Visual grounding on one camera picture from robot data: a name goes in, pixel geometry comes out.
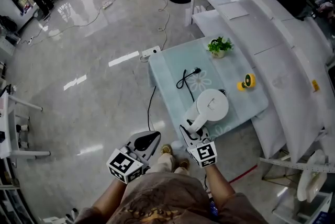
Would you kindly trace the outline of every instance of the yellow shoe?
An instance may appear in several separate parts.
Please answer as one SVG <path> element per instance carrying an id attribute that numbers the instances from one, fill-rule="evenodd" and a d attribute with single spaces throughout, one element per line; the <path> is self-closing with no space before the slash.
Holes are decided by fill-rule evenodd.
<path id="1" fill-rule="evenodd" d="M 188 159 L 182 159 L 179 162 L 179 166 L 185 168 L 186 170 L 189 169 L 189 160 Z"/>
<path id="2" fill-rule="evenodd" d="M 172 155 L 172 148 L 169 144 L 164 144 L 162 146 L 161 154 L 163 155 L 165 153 L 168 153 L 168 154 Z"/>

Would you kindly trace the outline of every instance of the kettle lid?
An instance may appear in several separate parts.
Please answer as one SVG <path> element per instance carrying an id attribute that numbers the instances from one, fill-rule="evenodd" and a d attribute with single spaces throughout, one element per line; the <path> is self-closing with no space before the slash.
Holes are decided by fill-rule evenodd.
<path id="1" fill-rule="evenodd" d="M 206 115 L 208 121 L 220 121 L 228 113 L 228 100 L 226 96 L 216 89 L 203 91 L 196 101 L 199 114 Z"/>

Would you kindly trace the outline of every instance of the yellow object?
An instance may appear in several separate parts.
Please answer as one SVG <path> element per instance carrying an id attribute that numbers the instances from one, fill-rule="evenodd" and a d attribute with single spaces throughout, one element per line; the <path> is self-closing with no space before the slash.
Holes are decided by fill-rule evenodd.
<path id="1" fill-rule="evenodd" d="M 239 91 L 245 91 L 246 88 L 252 88 L 256 86 L 256 77 L 252 73 L 248 73 L 245 76 L 244 82 L 237 82 L 237 89 Z"/>
<path id="2" fill-rule="evenodd" d="M 320 87 L 319 87 L 319 85 L 318 85 L 318 83 L 317 83 L 316 80 L 313 80 L 313 81 L 312 81 L 312 85 L 313 85 L 313 88 L 314 88 L 314 92 L 320 90 Z"/>

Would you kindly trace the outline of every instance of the white kettle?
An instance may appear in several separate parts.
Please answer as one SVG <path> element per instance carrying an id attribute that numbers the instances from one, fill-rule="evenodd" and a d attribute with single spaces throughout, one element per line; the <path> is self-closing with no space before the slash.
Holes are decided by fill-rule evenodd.
<path id="1" fill-rule="evenodd" d="M 203 91 L 185 114 L 186 120 L 193 121 L 192 125 L 186 125 L 187 131 L 195 133 L 206 123 L 215 124 L 227 115 L 228 108 L 224 93 L 216 89 Z"/>

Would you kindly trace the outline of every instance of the tiled floor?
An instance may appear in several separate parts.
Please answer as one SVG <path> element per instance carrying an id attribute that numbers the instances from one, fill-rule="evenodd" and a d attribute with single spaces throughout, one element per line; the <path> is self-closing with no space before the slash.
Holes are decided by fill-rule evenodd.
<path id="1" fill-rule="evenodd" d="M 147 130 L 146 111 L 153 90 L 148 86 L 148 64 L 138 57 L 112 67 L 108 62 L 163 44 L 164 33 L 157 28 L 168 17 L 166 11 L 158 11 L 165 1 L 116 0 L 100 10 L 89 26 L 62 32 L 95 19 L 105 1 L 57 1 L 33 45 L 20 44 L 9 64 L 7 79 L 17 86 L 16 95 L 44 108 L 42 113 L 29 111 L 29 142 L 33 149 L 50 150 L 51 156 L 18 159 L 15 169 L 26 202 L 40 222 L 45 217 L 63 217 L 73 207 L 90 206 L 113 180 L 105 164 L 113 150 L 131 134 Z M 204 9 L 208 4 L 197 0 L 197 5 Z M 187 25 L 189 4 L 169 2 L 166 10 L 170 20 L 165 49 L 202 36 L 196 26 Z M 42 24 L 33 20 L 23 39 L 36 35 Z M 151 104 L 150 124 L 162 133 L 161 144 L 177 138 L 159 92 Z M 220 137 L 216 147 L 218 166 L 228 180 L 254 166 L 262 153 L 250 122 Z M 192 165 L 191 175 L 203 182 L 205 173 Z M 271 210 L 283 187 L 261 177 L 258 168 L 233 186 L 274 223 Z"/>

